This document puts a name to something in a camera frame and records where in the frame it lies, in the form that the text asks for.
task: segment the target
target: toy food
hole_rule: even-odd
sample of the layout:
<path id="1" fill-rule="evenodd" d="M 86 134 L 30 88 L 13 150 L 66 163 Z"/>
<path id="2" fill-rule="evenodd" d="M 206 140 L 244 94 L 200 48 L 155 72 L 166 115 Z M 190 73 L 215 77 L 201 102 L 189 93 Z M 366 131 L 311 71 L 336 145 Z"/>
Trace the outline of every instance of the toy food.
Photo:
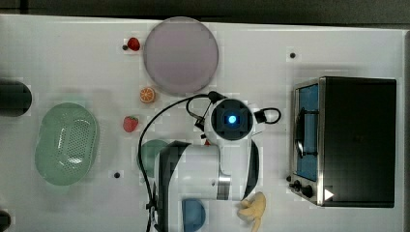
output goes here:
<path id="1" fill-rule="evenodd" d="M 254 196 L 254 200 L 249 202 L 247 200 L 241 201 L 242 206 L 245 209 L 240 210 L 239 214 L 249 217 L 254 220 L 254 225 L 252 227 L 252 232 L 256 232 L 259 229 L 261 218 L 265 212 L 266 198 L 262 192 L 257 192 Z"/>

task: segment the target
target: black cylinder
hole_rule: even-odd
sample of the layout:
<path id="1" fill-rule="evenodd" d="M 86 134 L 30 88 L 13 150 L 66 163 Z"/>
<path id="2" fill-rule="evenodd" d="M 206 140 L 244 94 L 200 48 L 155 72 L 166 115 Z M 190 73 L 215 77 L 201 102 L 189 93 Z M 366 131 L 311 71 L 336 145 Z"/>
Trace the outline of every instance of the black cylinder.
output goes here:
<path id="1" fill-rule="evenodd" d="M 18 117 L 30 108 L 31 91 L 16 80 L 0 78 L 0 116 Z"/>
<path id="2" fill-rule="evenodd" d="M 3 232 L 12 224 L 12 217 L 5 212 L 0 211 L 0 231 Z"/>

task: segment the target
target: plastic fruit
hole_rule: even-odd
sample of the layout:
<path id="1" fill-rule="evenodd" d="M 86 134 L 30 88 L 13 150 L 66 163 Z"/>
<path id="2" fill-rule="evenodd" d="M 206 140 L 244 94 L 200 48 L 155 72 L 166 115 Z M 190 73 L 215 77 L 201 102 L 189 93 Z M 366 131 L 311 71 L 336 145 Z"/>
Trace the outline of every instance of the plastic fruit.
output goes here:
<path id="1" fill-rule="evenodd" d="M 141 45 L 139 44 L 138 39 L 134 38 L 134 37 L 129 39 L 129 41 L 127 42 L 127 46 L 128 46 L 129 49 L 131 49 L 133 51 L 137 51 L 141 47 Z"/>
<path id="2" fill-rule="evenodd" d="M 126 132 L 135 131 L 137 125 L 138 125 L 138 119 L 133 116 L 127 116 L 124 119 L 123 128 L 124 128 L 124 131 Z"/>
<path id="3" fill-rule="evenodd" d="M 155 100 L 155 91 L 151 87 L 145 87 L 139 93 L 139 98 L 144 103 L 151 103 Z"/>

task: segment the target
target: green colander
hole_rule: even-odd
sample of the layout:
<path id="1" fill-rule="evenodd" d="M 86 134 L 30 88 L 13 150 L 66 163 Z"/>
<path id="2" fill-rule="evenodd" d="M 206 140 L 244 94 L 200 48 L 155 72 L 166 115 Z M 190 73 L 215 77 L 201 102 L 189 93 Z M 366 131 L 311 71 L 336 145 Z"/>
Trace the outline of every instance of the green colander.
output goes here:
<path id="1" fill-rule="evenodd" d="M 94 116 L 76 103 L 61 103 L 43 117 L 35 163 L 40 175 L 56 186 L 69 186 L 91 168 L 99 141 Z"/>

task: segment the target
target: strawberry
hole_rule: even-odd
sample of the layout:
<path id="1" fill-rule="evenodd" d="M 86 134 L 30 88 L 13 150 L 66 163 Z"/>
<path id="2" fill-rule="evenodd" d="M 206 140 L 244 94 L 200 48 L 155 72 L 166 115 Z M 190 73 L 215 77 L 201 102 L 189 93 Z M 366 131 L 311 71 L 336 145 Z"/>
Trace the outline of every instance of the strawberry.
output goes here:
<path id="1" fill-rule="evenodd" d="M 123 128 L 126 132 L 133 132 L 138 125 L 138 119 L 133 116 L 127 116 L 124 119 Z"/>

